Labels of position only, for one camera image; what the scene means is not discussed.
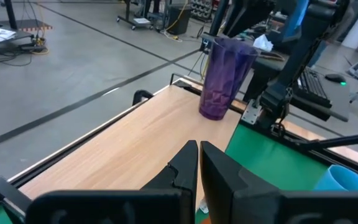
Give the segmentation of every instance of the green surface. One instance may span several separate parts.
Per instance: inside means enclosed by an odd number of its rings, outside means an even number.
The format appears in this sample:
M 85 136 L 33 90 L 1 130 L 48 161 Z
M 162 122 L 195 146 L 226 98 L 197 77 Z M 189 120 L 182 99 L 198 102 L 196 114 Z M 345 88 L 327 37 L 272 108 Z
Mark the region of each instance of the green surface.
M 226 154 L 283 190 L 311 190 L 327 169 L 319 162 L 242 125 L 234 131 Z M 196 222 L 207 216 L 198 211 Z M 5 223 L 10 221 L 0 207 L 0 224 Z

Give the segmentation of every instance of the concrete floor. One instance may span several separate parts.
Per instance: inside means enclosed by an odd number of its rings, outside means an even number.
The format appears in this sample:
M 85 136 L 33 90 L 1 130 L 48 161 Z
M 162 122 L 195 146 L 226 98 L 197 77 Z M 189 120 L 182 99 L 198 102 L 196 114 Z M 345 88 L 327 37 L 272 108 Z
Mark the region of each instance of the concrete floor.
M 26 67 L 0 63 L 0 175 L 7 178 L 130 107 L 136 90 L 155 92 L 169 83 L 173 72 L 187 75 L 200 55 L 200 44 L 191 38 L 201 27 L 195 21 L 179 43 L 116 23 L 117 15 L 124 14 L 123 4 L 48 0 L 40 5 L 43 21 L 53 26 L 46 36 L 50 53 L 34 55 Z M 23 3 L 14 3 L 14 10 L 19 20 Z M 40 19 L 39 10 L 35 12 Z M 6 19 L 0 7 L 0 20 Z M 358 60 L 357 52 L 332 45 L 317 70 L 344 72 L 349 65 L 343 55 Z M 11 63 L 26 63 L 29 57 Z M 358 87 L 353 79 L 348 82 L 353 90 Z M 288 119 L 327 138 L 358 134 L 358 106 L 350 108 L 348 123 L 335 118 L 323 122 L 296 108 L 291 111 L 312 123 L 296 116 Z

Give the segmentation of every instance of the purple cup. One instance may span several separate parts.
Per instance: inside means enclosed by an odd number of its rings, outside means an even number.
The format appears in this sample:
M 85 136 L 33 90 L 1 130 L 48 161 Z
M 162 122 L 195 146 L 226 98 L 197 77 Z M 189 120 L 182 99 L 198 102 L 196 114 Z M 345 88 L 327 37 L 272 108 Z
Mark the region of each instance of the purple cup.
M 239 40 L 215 39 L 200 99 L 204 117 L 223 119 L 257 56 L 256 49 Z

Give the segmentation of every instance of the blue cup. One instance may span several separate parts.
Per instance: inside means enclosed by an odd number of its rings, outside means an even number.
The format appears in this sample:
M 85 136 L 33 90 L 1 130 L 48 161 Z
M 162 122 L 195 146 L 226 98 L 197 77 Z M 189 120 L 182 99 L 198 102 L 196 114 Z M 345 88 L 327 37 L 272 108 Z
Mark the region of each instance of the blue cup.
M 343 166 L 332 165 L 320 178 L 314 190 L 358 190 L 358 175 Z

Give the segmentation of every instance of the keyboard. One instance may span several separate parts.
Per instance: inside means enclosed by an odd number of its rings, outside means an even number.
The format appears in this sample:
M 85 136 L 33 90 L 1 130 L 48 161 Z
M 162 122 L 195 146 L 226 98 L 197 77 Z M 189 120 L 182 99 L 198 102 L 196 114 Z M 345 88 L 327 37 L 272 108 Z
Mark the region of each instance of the keyboard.
M 315 71 L 306 68 L 298 79 L 298 89 L 295 95 L 323 107 L 331 108 L 331 100 L 321 86 L 321 77 Z

